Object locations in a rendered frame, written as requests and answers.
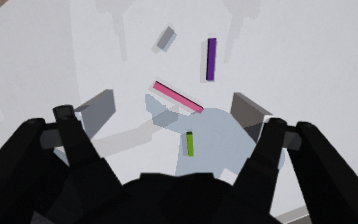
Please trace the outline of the lime green rod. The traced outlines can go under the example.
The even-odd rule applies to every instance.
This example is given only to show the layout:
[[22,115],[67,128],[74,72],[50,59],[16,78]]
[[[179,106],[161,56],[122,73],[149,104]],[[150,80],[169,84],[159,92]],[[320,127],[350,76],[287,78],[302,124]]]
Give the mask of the lime green rod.
[[188,146],[188,156],[194,156],[194,152],[193,152],[193,135],[192,135],[192,131],[191,132],[186,132],[187,133],[187,146]]

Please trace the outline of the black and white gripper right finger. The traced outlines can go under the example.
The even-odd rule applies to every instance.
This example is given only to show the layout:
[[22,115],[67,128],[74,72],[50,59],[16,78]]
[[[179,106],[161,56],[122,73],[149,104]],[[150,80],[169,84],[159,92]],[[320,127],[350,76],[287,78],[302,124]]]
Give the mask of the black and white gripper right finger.
[[358,224],[358,176],[315,125],[287,125],[239,92],[233,94],[230,114],[256,146],[211,224],[269,224],[282,148],[312,224]]

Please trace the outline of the purple rod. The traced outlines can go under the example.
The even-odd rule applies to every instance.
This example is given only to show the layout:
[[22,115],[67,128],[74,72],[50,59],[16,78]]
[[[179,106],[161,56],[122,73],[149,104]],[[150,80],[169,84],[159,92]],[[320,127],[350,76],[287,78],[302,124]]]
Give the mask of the purple rod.
[[206,67],[206,80],[207,81],[214,81],[216,39],[217,38],[208,38],[207,67]]

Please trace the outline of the grey rod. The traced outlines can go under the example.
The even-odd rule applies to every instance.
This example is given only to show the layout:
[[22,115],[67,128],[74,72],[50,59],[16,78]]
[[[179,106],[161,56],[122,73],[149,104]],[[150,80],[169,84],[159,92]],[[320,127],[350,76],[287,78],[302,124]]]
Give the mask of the grey rod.
[[169,41],[169,39],[171,38],[173,33],[174,33],[174,30],[168,26],[168,28],[164,32],[163,36],[157,43],[157,46],[163,50],[163,48],[165,47],[165,45],[167,44],[167,42]]

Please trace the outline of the pink rod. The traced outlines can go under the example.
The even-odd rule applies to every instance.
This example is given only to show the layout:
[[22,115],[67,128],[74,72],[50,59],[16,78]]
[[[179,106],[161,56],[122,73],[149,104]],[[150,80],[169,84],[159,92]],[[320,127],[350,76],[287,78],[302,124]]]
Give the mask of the pink rod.
[[194,110],[200,114],[204,110],[202,106],[196,104],[195,102],[189,100],[188,98],[182,96],[181,94],[175,92],[174,90],[168,88],[167,86],[161,84],[158,81],[155,82],[153,88],[162,92],[163,94],[171,97],[172,99],[182,103],[183,105],[191,108],[192,110]]

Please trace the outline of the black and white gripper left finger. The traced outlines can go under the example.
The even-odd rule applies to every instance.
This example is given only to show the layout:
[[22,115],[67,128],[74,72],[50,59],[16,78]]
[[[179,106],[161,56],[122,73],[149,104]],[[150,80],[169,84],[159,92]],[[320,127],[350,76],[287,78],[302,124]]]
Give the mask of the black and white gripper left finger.
[[54,149],[61,146],[87,224],[150,224],[90,141],[115,112],[113,89],[106,89],[76,109],[53,108],[56,122],[24,121],[0,148],[0,224],[31,223]]

